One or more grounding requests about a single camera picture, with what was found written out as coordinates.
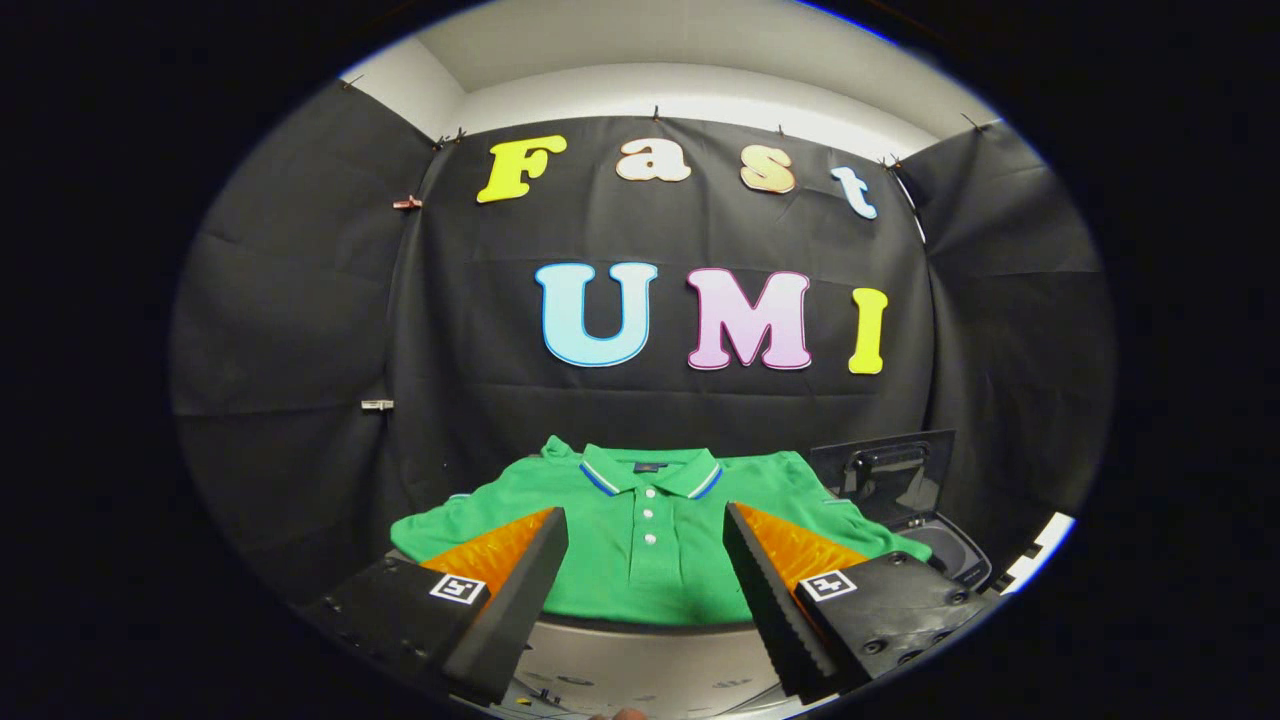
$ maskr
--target letter u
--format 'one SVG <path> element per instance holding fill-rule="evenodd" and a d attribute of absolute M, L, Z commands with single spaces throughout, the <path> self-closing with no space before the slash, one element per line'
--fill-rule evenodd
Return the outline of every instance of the letter u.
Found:
<path fill-rule="evenodd" d="M 609 338 L 586 334 L 586 283 L 595 269 L 582 263 L 557 263 L 534 273 L 543 286 L 543 340 L 552 355 L 582 368 L 621 365 L 649 341 L 649 283 L 658 268 L 618 263 L 609 277 L 622 286 L 622 328 Z"/>

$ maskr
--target black backdrop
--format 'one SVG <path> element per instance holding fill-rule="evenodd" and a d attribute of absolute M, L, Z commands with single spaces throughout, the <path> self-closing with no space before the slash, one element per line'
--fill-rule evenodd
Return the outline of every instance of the black backdrop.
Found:
<path fill-rule="evenodd" d="M 384 551 L 410 507 L 387 419 L 388 299 L 431 141 L 330 83 L 209 209 L 174 301 L 173 411 L 209 511 L 296 602 Z"/>
<path fill-rule="evenodd" d="M 492 146 L 548 135 L 567 150 L 527 195 L 476 201 Z M 691 176 L 618 177 L 620 147 L 641 137 L 677 142 Z M 739 155 L 756 143 L 787 152 L 795 190 L 744 186 Z M 873 220 L 836 167 L 868 184 Z M 421 210 L 390 208 L 410 193 Z M 564 261 L 596 270 L 585 327 L 598 337 L 621 315 L 609 265 L 658 266 L 637 356 L 581 368 L 548 351 L 534 273 Z M 753 302 L 773 272 L 809 277 L 812 365 L 689 368 L 698 296 L 685 278 L 704 266 L 732 270 Z M 888 297 L 874 375 L 847 369 L 858 287 Z M 210 209 L 175 305 L 173 404 L 210 511 L 294 602 L 388 550 L 398 518 L 494 479 L 552 433 L 732 456 L 956 428 L 941 509 L 1007 568 L 1088 489 L 1112 389 L 1108 314 L 1079 215 L 1004 124 L 893 170 L 686 119 L 566 119 L 433 145 L 334 83 Z M 393 411 L 360 409 L 384 397 Z"/>
<path fill-rule="evenodd" d="M 1007 123 L 901 165 L 937 325 L 925 424 L 959 430 L 940 510 L 998 575 L 1088 497 L 1117 368 L 1106 275 L 1070 193 Z"/>
<path fill-rule="evenodd" d="M 526 196 L 476 202 L 489 179 L 489 147 L 562 135 Z M 644 137 L 684 147 L 692 174 L 680 182 L 626 181 L 620 147 Z M 785 150 L 797 187 L 749 190 L 742 147 Z M 849 206 L 831 168 L 851 167 L 869 184 L 878 217 Z M 924 250 L 910 205 L 876 163 L 795 138 L 723 123 L 584 118 L 466 136 L 431 164 L 396 282 L 390 387 L 404 483 L 438 503 L 497 478 L 536 452 L 548 434 L 573 447 L 707 447 L 721 456 L 919 429 L 933 357 Z M 649 287 L 650 331 L 637 356 L 611 368 L 556 359 L 543 342 L 541 293 L 550 263 L 590 264 L 588 332 L 609 337 L 621 318 L 613 263 L 658 268 Z M 696 268 L 733 272 L 754 302 L 777 270 L 809 277 L 805 343 L 813 363 L 773 370 L 694 370 Z M 878 375 L 854 375 L 856 287 L 884 292 Z"/>

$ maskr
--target shirt sleeve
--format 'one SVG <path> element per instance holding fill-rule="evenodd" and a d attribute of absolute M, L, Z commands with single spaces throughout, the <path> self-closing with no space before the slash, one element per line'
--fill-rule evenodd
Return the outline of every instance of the shirt sleeve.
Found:
<path fill-rule="evenodd" d="M 536 459 L 518 460 L 471 495 L 454 495 L 444 505 L 392 524 L 390 539 L 413 562 L 422 562 L 547 507 L 536 484 Z"/>
<path fill-rule="evenodd" d="M 933 555 L 929 546 L 895 534 L 884 525 L 868 520 L 849 500 L 833 498 L 813 468 L 799 455 L 790 457 L 790 464 L 792 468 L 788 475 L 792 479 L 796 500 L 805 506 L 805 515 L 812 519 L 814 530 L 867 557 L 905 552 L 920 562 L 928 562 Z"/>

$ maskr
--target letter m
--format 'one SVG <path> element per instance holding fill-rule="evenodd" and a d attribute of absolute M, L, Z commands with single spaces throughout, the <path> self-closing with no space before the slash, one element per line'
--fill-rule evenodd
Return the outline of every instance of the letter m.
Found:
<path fill-rule="evenodd" d="M 764 282 L 760 299 L 751 305 L 733 273 L 703 268 L 689 273 L 698 288 L 698 350 L 689 355 L 696 370 L 719 370 L 730 364 L 723 346 L 727 334 L 742 365 L 755 360 L 764 336 L 769 347 L 762 360 L 774 370 L 808 368 L 813 356 L 804 346 L 804 293 L 809 278 L 800 273 L 773 273 Z"/>

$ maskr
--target polo shirt collar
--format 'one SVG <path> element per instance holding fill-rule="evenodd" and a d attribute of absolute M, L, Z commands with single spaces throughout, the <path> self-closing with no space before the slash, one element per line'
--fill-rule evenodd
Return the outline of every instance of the polo shirt collar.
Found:
<path fill-rule="evenodd" d="M 636 462 L 669 462 L 681 468 L 655 474 L 637 474 Z M 698 500 L 705 496 L 723 469 L 707 450 L 605 450 L 588 445 L 579 465 L 582 474 L 607 495 L 652 484 L 671 495 Z"/>

